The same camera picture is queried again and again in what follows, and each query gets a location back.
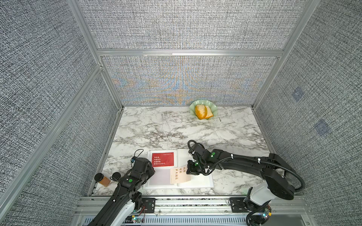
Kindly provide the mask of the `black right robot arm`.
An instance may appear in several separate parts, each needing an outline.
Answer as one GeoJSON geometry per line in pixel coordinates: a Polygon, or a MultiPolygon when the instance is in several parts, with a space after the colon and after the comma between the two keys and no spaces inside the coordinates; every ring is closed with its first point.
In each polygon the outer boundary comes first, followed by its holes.
{"type": "Polygon", "coordinates": [[[234,170],[260,177],[264,182],[248,190],[244,198],[244,208],[252,211],[268,204],[275,198],[293,200],[296,192],[305,189],[305,182],[296,171],[280,156],[271,153],[268,157],[251,157],[229,153],[220,149],[208,151],[198,144],[188,153],[188,175],[209,176],[215,170],[234,170]]]}

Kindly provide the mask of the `pink card red characters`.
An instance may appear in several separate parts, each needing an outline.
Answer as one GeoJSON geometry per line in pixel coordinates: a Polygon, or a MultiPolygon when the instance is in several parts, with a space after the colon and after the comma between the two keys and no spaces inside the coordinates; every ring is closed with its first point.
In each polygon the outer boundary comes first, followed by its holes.
{"type": "Polygon", "coordinates": [[[191,181],[191,176],[186,174],[187,165],[170,169],[170,183],[180,184],[191,181]]]}

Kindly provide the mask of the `small red card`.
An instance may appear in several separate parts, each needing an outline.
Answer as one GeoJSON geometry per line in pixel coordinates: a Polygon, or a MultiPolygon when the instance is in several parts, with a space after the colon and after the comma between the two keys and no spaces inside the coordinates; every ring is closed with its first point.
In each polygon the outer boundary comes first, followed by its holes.
{"type": "Polygon", "coordinates": [[[174,166],[174,152],[152,153],[153,167],[171,167],[174,166]]]}

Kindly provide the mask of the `white photo album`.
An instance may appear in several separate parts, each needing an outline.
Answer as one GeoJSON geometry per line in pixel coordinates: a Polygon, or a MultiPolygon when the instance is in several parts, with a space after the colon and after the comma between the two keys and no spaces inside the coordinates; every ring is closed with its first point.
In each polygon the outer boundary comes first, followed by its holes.
{"type": "Polygon", "coordinates": [[[192,156],[187,149],[150,150],[148,159],[155,174],[144,185],[145,189],[213,188],[211,175],[188,175],[188,161],[192,156]]]}

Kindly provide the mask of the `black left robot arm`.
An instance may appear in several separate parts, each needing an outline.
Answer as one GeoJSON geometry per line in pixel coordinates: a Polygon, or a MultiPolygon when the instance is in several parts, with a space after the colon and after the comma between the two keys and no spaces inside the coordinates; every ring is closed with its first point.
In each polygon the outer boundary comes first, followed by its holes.
{"type": "Polygon", "coordinates": [[[150,160],[137,158],[133,167],[122,177],[116,177],[117,187],[90,226],[119,226],[126,218],[139,209],[142,193],[139,189],[153,175],[155,170],[150,160]]]}

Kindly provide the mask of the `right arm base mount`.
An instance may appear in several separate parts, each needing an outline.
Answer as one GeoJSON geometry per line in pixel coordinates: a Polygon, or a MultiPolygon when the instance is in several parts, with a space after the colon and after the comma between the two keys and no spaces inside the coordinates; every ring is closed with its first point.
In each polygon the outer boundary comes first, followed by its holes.
{"type": "Polygon", "coordinates": [[[247,196],[244,198],[230,198],[228,204],[233,213],[246,213],[246,224],[248,226],[263,226],[271,217],[271,207],[267,201],[264,204],[258,205],[251,201],[252,187],[248,190],[247,196]]]}

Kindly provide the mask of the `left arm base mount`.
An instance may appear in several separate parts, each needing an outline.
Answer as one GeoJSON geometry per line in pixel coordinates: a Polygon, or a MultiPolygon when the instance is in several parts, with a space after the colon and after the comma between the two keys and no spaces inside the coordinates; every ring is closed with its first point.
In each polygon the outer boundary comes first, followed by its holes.
{"type": "Polygon", "coordinates": [[[140,215],[141,213],[154,213],[156,207],[156,198],[144,198],[141,192],[136,192],[131,198],[135,204],[133,213],[140,215]]]}

